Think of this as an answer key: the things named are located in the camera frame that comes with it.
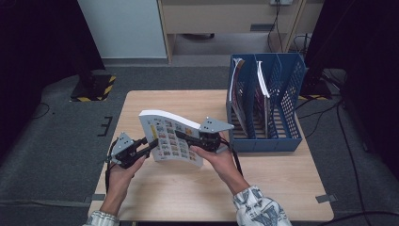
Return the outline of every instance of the sleeve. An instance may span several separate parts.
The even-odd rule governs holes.
[[[94,211],[83,226],[119,226],[120,220],[110,214],[101,211]]]
[[[292,226],[284,210],[272,199],[265,197],[257,186],[251,186],[233,197],[240,226]]]

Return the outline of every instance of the yellow and black tape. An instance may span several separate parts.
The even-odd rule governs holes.
[[[298,100],[330,100],[329,95],[299,95]]]
[[[116,76],[110,76],[108,84],[106,86],[106,88],[104,89],[104,94],[101,96],[97,96],[97,97],[86,97],[86,96],[82,96],[82,97],[77,97],[77,98],[71,98],[71,101],[73,102],[90,102],[90,101],[104,101],[106,100],[106,98],[108,97],[109,92],[112,89],[112,86],[114,85],[115,79],[117,77]]]

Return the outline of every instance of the magazine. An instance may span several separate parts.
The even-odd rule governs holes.
[[[241,128],[245,136],[247,137],[247,122],[246,114],[243,107],[243,83],[239,82],[238,75],[241,67],[244,64],[242,58],[234,58],[234,70],[232,72],[230,90],[229,90],[229,102],[231,103],[232,110],[234,111],[235,117],[239,121]]]
[[[183,160],[201,167],[203,159],[191,151],[176,131],[200,138],[200,124],[163,110],[143,110],[138,115],[148,142],[158,138],[158,146],[152,149],[155,161]]]
[[[270,117],[270,94],[267,90],[267,86],[264,82],[262,62],[257,61],[257,75],[256,88],[255,88],[255,105],[254,110],[260,119],[262,131],[266,138],[268,135],[268,119]]]

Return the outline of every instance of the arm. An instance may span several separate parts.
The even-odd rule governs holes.
[[[244,179],[233,162],[230,150],[210,153],[195,146],[191,146],[191,150],[208,160],[220,179],[226,183],[233,195],[238,225],[291,226],[279,204],[265,197],[258,187],[250,186]]]
[[[94,211],[85,226],[106,225],[117,226],[120,221],[117,218],[118,211],[127,195],[127,189],[135,173],[141,168],[145,161],[145,156],[138,159],[129,169],[123,169],[118,165],[113,165],[109,176],[109,188],[103,205],[99,211]]]

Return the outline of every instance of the hand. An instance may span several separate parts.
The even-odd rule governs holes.
[[[127,195],[127,189],[135,173],[141,168],[146,156],[139,158],[132,167],[123,169],[118,165],[111,166],[109,188],[100,211],[117,216],[120,206]]]
[[[211,163],[220,179],[226,183],[233,195],[249,187],[249,184],[235,166],[230,150],[221,153],[210,153],[197,146],[191,146],[190,149]]]

